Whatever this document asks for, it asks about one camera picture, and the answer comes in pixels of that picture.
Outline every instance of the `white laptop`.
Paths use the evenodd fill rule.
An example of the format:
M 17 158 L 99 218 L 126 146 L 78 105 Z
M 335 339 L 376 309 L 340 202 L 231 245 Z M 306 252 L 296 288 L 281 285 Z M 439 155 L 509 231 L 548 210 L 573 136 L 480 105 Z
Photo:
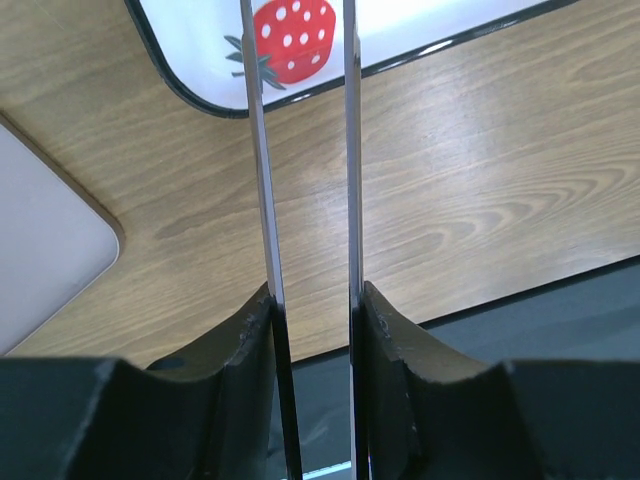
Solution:
M 113 221 L 54 170 L 0 116 L 0 354 L 53 317 L 118 258 Z

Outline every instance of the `strawberry print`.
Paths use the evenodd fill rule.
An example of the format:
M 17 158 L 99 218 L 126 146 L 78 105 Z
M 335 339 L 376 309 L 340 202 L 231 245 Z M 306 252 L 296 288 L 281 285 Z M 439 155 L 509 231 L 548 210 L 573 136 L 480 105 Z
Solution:
M 271 0 L 253 16 L 260 78 L 273 88 L 301 82 L 329 60 L 336 13 L 326 0 Z M 224 37 L 236 51 L 229 60 L 242 62 L 242 42 Z

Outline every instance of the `black tray rim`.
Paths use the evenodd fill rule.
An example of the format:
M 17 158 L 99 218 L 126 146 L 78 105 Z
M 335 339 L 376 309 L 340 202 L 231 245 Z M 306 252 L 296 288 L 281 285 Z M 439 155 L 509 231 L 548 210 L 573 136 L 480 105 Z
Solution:
M 490 33 L 503 30 L 505 28 L 523 23 L 527 20 L 539 17 L 546 13 L 550 13 L 560 8 L 572 5 L 574 3 L 577 3 L 578 1 L 580 0 L 546 0 L 543 3 L 539 3 L 532 7 L 515 12 L 511 15 L 507 15 L 492 22 L 485 23 L 470 30 L 466 30 L 452 37 L 443 38 L 436 42 L 424 45 L 419 48 L 415 48 L 409 52 L 405 52 L 401 55 L 383 60 L 382 62 L 378 62 L 374 65 L 370 65 L 362 69 L 362 76 L 370 77 L 377 73 L 391 70 L 392 68 L 405 65 L 419 58 L 433 55 L 434 53 L 447 50 L 457 45 L 461 45 L 475 38 L 483 37 Z M 140 3 L 140 0 L 124 0 L 124 3 L 127 7 L 127 10 L 129 11 L 129 14 L 131 15 L 136 29 L 138 30 L 138 34 L 140 35 L 140 38 L 142 39 L 142 42 L 147 49 L 147 53 L 151 57 L 151 61 L 156 67 L 156 70 L 158 71 L 164 82 L 176 95 L 178 95 L 178 97 L 180 97 L 192 107 L 195 107 L 204 113 L 208 113 L 216 117 L 238 119 L 247 118 L 249 116 L 249 111 L 246 109 L 234 109 L 215 105 L 206 101 L 199 95 L 196 95 L 191 89 L 189 89 L 169 66 L 169 63 L 162 53 L 160 44 L 158 43 L 158 40 L 153 32 L 153 28 L 151 27 L 151 24 L 149 23 L 149 20 L 144 12 L 144 8 Z M 433 52 L 423 54 L 425 50 L 442 43 L 447 43 L 447 45 L 439 49 L 434 49 Z M 282 108 L 292 103 L 296 103 L 300 100 L 304 100 L 327 92 L 329 90 L 333 90 L 334 88 L 340 87 L 342 85 L 344 85 L 344 76 L 321 83 L 319 85 L 316 85 L 315 87 L 308 88 L 302 92 L 298 92 L 296 94 L 289 95 L 288 97 L 281 98 L 280 100 L 276 100 L 275 102 L 269 103 L 265 106 L 265 111 L 270 112 L 278 108 Z

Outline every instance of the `wooden surface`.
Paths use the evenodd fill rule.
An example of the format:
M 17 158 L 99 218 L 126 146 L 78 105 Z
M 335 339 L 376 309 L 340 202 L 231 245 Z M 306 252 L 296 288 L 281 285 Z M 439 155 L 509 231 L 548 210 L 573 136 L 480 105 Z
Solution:
M 640 253 L 637 0 L 581 0 L 363 95 L 366 277 L 413 320 Z M 126 233 L 16 354 L 146 364 L 264 281 L 247 121 L 171 93 L 121 1 L 0 2 L 0 105 Z M 343 92 L 267 121 L 300 359 L 347 342 Z

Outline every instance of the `wood grain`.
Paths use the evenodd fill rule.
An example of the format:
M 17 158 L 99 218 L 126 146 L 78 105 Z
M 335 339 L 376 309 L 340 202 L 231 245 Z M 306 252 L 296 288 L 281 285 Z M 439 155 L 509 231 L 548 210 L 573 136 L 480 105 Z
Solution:
M 364 81 L 366 277 L 424 321 L 640 253 L 639 52 L 636 0 L 581 0 Z M 0 2 L 0 105 L 126 233 L 16 354 L 146 364 L 263 282 L 248 123 L 176 98 L 120 1 Z M 347 342 L 343 92 L 267 121 L 300 359 Z

